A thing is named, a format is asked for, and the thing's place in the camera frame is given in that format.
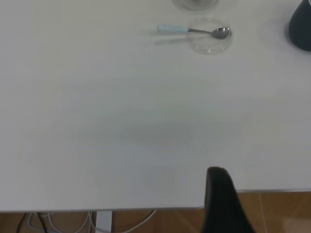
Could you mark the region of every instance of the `white cable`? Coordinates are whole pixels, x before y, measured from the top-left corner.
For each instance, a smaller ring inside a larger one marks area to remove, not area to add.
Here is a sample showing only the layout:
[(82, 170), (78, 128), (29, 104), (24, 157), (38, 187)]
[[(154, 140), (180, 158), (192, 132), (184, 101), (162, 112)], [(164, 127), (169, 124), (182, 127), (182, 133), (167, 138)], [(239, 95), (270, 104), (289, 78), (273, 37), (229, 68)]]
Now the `white cable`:
[(91, 230), (92, 230), (91, 221), (92, 221), (92, 219), (89, 218), (89, 214), (88, 213), (87, 213), (87, 216), (88, 216), (88, 233), (91, 233)]
[[(54, 212), (50, 212), (50, 215), (52, 215), (52, 214), (54, 214)], [(41, 217), (47, 217), (48, 216), (48, 214), (46, 214), (46, 215), (41, 215)]]
[[(138, 225), (132, 227), (131, 229), (129, 229), (129, 230), (127, 230), (127, 231), (124, 231), (124, 232), (114, 232), (114, 233), (129, 233), (129, 232), (131, 232), (132, 230), (136, 229), (137, 227), (141, 226), (141, 225), (144, 224), (146, 221), (148, 221), (148, 220), (155, 214), (155, 212), (156, 212), (156, 210), (153, 210), (153, 212), (152, 212), (145, 220), (143, 220), (140, 224), (138, 224)], [(103, 233), (112, 233), (112, 232), (109, 232), (109, 231), (106, 231), (106, 230), (103, 230), (103, 229), (100, 229), (100, 228), (94, 226), (94, 223), (93, 223), (93, 220), (92, 220), (92, 211), (90, 211), (90, 212), (88, 213), (88, 215), (89, 215), (88, 218), (89, 218), (89, 220), (90, 220), (90, 222), (91, 222), (91, 225), (92, 225), (92, 227), (93, 227), (94, 229), (96, 229), (96, 230), (98, 230), (98, 231), (100, 231), (100, 232), (103, 232)]]
[[(54, 225), (54, 223), (53, 223), (53, 221), (52, 221), (52, 218), (51, 218), (51, 215), (50, 215), (49, 212), (48, 212), (48, 219), (49, 219), (50, 225), (54, 228), (54, 230), (56, 230), (56, 232), (58, 232), (58, 233), (62, 233), (60, 230), (58, 230), (58, 229), (55, 227), (55, 225)], [(84, 223), (82, 224), (82, 226), (81, 226), (78, 230), (76, 230), (74, 233), (79, 233), (79, 232), (82, 230), (82, 228), (85, 226), (87, 220), (89, 220), (89, 213), (87, 213), (86, 219), (84, 220)]]
[[(30, 213), (29, 217), (28, 217), (28, 227), (34, 231), (38, 231), (38, 232), (44, 232), (44, 229), (39, 228), (39, 227), (35, 227), (33, 225), (31, 225), (31, 219), (32, 219), (33, 213)], [(52, 230), (47, 230), (49, 233), (57, 233), (56, 231), (52, 231)]]

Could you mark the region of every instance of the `black cable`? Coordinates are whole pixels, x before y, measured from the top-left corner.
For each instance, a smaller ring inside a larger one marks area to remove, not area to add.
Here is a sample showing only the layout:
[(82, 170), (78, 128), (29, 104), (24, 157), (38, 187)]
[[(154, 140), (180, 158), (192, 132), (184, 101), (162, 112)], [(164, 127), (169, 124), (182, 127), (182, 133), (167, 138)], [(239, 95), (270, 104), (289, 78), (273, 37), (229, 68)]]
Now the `black cable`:
[(26, 213), (24, 213), (23, 217), (21, 218), (21, 220), (18, 223), (17, 229), (16, 229), (16, 233), (20, 232), (21, 227), (23, 226), (23, 223), (25, 221), (26, 218)]
[(41, 222), (41, 225), (43, 227), (44, 233), (48, 233), (47, 227), (46, 227), (46, 225), (45, 225), (45, 223), (44, 223), (44, 221), (43, 221), (43, 219), (41, 217), (41, 214), (37, 212), (37, 215), (38, 215), (38, 218), (40, 219), (40, 222)]

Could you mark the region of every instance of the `spoon handle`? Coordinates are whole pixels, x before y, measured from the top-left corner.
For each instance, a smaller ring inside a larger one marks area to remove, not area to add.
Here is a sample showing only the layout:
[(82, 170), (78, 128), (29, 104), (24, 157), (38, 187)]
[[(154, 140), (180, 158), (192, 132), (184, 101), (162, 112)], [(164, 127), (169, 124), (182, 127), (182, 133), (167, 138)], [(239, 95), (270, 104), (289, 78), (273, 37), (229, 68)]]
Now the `spoon handle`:
[(188, 28), (186, 27), (167, 25), (167, 24), (159, 24), (157, 26), (157, 29), (159, 31), (172, 32), (172, 33), (187, 33), (188, 32)]
[(208, 32), (208, 31), (202, 31), (202, 30), (186, 28), (186, 27), (181, 27), (181, 26), (168, 25), (168, 24), (159, 24), (157, 26), (157, 29), (159, 31), (172, 32), (172, 33), (208, 33), (208, 34), (212, 34), (211, 32)]
[(211, 32), (208, 32), (208, 31), (197, 30), (197, 29), (192, 29), (192, 28), (188, 28), (188, 32), (189, 33), (208, 33), (208, 34), (212, 34)]

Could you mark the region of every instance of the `cable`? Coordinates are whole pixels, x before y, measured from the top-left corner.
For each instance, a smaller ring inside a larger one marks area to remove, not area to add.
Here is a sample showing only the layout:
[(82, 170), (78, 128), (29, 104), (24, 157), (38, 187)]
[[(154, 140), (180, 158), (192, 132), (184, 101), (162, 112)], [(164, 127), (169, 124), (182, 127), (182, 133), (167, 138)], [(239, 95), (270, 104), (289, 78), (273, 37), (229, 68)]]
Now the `cable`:
[[(156, 212), (156, 210), (153, 210), (153, 212), (152, 212), (145, 220), (143, 220), (140, 224), (138, 224), (138, 225), (132, 227), (131, 229), (129, 229), (129, 230), (127, 230), (127, 231), (118, 232), (118, 233), (129, 233), (129, 232), (131, 232), (132, 230), (136, 229), (137, 227), (141, 226), (141, 225), (144, 224), (146, 221), (148, 221), (148, 220), (155, 214), (155, 212)], [(98, 230), (99, 232), (103, 232), (103, 233), (112, 233), (112, 232), (109, 232), (109, 231), (106, 231), (106, 230), (103, 230), (103, 229), (100, 229), (100, 228), (96, 227), (96, 226), (94, 225), (94, 223), (93, 223), (93, 220), (92, 220), (92, 214), (93, 214), (93, 212), (92, 212), (92, 211), (89, 211), (89, 213), (88, 213), (89, 217), (88, 217), (88, 218), (89, 218), (89, 220), (90, 220), (90, 222), (91, 222), (91, 225), (92, 225), (92, 227), (93, 227), (94, 229)]]
[[(35, 227), (31, 224), (31, 219), (33, 217), (33, 213), (30, 213), (29, 217), (28, 217), (28, 221), (27, 221), (27, 224), (28, 224), (28, 227), (31, 229), (31, 230), (34, 230), (34, 231), (38, 231), (38, 232), (44, 232), (44, 229), (42, 228), (38, 228), (38, 227)], [(56, 231), (52, 231), (52, 230), (48, 230), (48, 233), (58, 233)]]
[[(52, 214), (54, 214), (54, 212), (50, 212), (50, 215), (52, 215)], [(41, 215), (41, 217), (47, 217), (48, 216), (48, 214), (46, 214), (46, 215)]]
[(87, 213), (87, 216), (88, 216), (88, 233), (91, 233), (91, 230), (92, 230), (91, 221), (92, 221), (92, 219), (91, 219), (91, 218), (89, 218), (88, 213)]
[(47, 226), (45, 225), (45, 223), (44, 223), (44, 221), (43, 221), (43, 219), (42, 219), (40, 213), (37, 212), (37, 215), (38, 215), (38, 218), (39, 218), (39, 220), (40, 220), (40, 222), (41, 222), (41, 225), (42, 225), (42, 227), (43, 227), (44, 233), (48, 233)]
[[(49, 219), (49, 222), (50, 222), (51, 226), (54, 228), (54, 230), (56, 230), (56, 232), (58, 232), (58, 233), (62, 233), (60, 230), (58, 230), (58, 229), (55, 227), (55, 225), (54, 225), (54, 223), (53, 223), (53, 221), (52, 221), (52, 218), (51, 218), (51, 214), (50, 214), (49, 212), (48, 212), (48, 219)], [(76, 230), (74, 233), (79, 233), (79, 232), (82, 230), (82, 228), (86, 225), (86, 222), (87, 222), (88, 219), (89, 219), (89, 214), (87, 213), (86, 219), (84, 220), (84, 223), (83, 223), (82, 226), (81, 226), (78, 230)]]
[(16, 233), (20, 232), (20, 229), (25, 221), (25, 217), (26, 217), (26, 213), (24, 213), (23, 217), (21, 218), (21, 220), (18, 223), (17, 229), (16, 229)]

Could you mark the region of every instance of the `glass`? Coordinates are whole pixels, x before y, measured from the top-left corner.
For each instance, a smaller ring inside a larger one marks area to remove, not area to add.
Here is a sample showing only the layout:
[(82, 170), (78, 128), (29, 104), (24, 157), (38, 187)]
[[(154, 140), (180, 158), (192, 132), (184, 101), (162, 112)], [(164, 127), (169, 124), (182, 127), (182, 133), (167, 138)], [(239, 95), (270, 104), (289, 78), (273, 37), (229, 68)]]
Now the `glass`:
[[(190, 28), (212, 32), (217, 28), (229, 27), (227, 22), (217, 19), (213, 16), (205, 16), (195, 20)], [(216, 55), (225, 51), (231, 45), (232, 29), (225, 39), (217, 39), (210, 34), (204, 33), (188, 33), (188, 42), (190, 47), (201, 54)]]
[(205, 10), (214, 5), (218, 0), (178, 0), (180, 5), (192, 11)]

